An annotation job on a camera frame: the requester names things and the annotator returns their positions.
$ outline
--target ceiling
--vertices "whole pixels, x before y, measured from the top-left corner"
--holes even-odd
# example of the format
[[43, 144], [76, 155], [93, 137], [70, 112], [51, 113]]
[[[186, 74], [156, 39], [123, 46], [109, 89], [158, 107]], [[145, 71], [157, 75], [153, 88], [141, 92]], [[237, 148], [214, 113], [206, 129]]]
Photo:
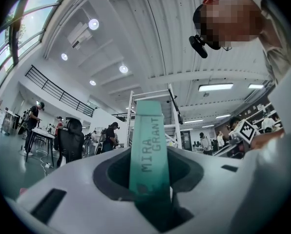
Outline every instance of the ceiling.
[[[171, 84], [184, 120], [204, 119], [181, 128], [219, 124], [216, 116], [232, 114], [252, 93], [250, 83], [270, 80], [259, 40], [226, 52], [208, 46], [202, 59], [188, 38], [195, 35], [192, 15], [203, 0], [77, 0], [77, 9], [53, 39], [48, 58], [74, 75], [93, 98], [121, 113], [130, 91], [135, 94], [167, 89]], [[80, 49], [68, 36], [77, 24], [99, 21]], [[68, 61], [61, 59], [68, 55]], [[119, 67], [129, 71], [122, 74]], [[203, 84], [233, 83], [230, 90], [199, 92]]]

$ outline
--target green lanyard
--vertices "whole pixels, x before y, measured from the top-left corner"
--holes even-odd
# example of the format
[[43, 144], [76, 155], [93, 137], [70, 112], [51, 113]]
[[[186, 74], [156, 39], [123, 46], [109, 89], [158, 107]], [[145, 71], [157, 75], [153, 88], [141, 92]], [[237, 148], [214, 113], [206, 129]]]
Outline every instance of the green lanyard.
[[167, 229], [171, 213], [164, 116], [158, 101], [137, 103], [132, 139], [129, 189], [135, 205], [159, 231]]

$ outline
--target recessed light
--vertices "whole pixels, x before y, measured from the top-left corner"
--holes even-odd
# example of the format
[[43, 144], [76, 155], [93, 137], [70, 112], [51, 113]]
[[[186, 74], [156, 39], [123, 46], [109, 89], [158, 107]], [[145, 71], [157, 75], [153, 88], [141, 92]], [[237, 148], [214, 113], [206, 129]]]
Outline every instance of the recessed light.
[[262, 89], [264, 87], [264, 85], [260, 85], [260, 84], [250, 84], [249, 88], [251, 89]]
[[213, 127], [213, 126], [215, 126], [215, 125], [204, 126], [204, 127], [202, 127], [202, 128]]
[[232, 88], [233, 83], [214, 84], [214, 85], [200, 85], [199, 91], [223, 90]]
[[63, 60], [67, 60], [68, 59], [67, 58], [67, 54], [64, 54], [64, 53], [61, 55], [61, 57], [62, 57]]
[[128, 68], [126, 66], [120, 66], [120, 71], [122, 73], [127, 73], [128, 72]]
[[99, 21], [97, 19], [91, 19], [88, 23], [88, 26], [92, 30], [96, 30], [99, 27]]
[[222, 116], [217, 116], [216, 119], [218, 118], [224, 118], [224, 117], [229, 117], [230, 115], [222, 115]]
[[199, 122], [203, 121], [202, 119], [197, 119], [197, 120], [191, 120], [191, 121], [185, 121], [184, 123], [192, 123], [192, 122]]

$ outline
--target white metal frame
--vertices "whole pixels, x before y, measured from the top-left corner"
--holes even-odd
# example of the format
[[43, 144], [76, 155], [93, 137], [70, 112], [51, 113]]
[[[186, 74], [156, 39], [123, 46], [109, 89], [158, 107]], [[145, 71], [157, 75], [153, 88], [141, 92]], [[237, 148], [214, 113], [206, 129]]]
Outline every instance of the white metal frame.
[[[173, 96], [173, 98], [175, 98], [174, 93], [173, 93], [173, 89], [171, 87], [171, 84], [168, 85], [168, 88], [169, 88], [169, 90], [171, 92], [171, 96]], [[144, 99], [153, 99], [153, 100], [155, 100], [156, 98], [169, 97], [170, 98], [170, 105], [172, 107], [172, 113], [174, 115], [175, 124], [164, 125], [164, 128], [165, 129], [166, 128], [175, 128], [175, 136], [174, 136], [174, 138], [170, 137], [167, 134], [165, 134], [165, 136], [168, 139], [174, 141], [177, 144], [177, 148], [182, 149], [180, 126], [179, 126], [179, 121], [178, 121], [178, 114], [177, 114], [177, 110], [176, 110], [176, 108], [174, 106], [174, 103], [172, 102], [171, 96], [170, 96], [170, 93], [169, 93], [168, 89], [149, 92], [149, 93], [143, 93], [143, 94], [137, 94], [137, 95], [135, 95], [133, 91], [130, 92], [128, 115], [127, 115], [125, 147], [128, 147], [128, 145], [129, 145], [131, 112], [135, 113], [135, 111], [132, 109], [133, 102], [134, 101], [139, 101], [139, 100], [144, 100]]]

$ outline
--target floor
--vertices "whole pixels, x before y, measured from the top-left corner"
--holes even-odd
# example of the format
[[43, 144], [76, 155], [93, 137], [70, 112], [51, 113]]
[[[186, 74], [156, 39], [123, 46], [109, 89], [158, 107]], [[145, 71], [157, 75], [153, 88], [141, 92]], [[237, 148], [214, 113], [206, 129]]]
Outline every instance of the floor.
[[[16, 133], [6, 136], [0, 132], [0, 190], [4, 196], [12, 199], [19, 196], [21, 188], [29, 188], [45, 177], [40, 158], [43, 162], [52, 164], [50, 152], [48, 156], [44, 153], [47, 152], [47, 144], [44, 146], [34, 144], [33, 156], [29, 157], [26, 163], [26, 157], [21, 151], [24, 142], [22, 136]], [[58, 153], [53, 153], [55, 165], [58, 157]], [[49, 174], [54, 168], [45, 168], [45, 171]]]

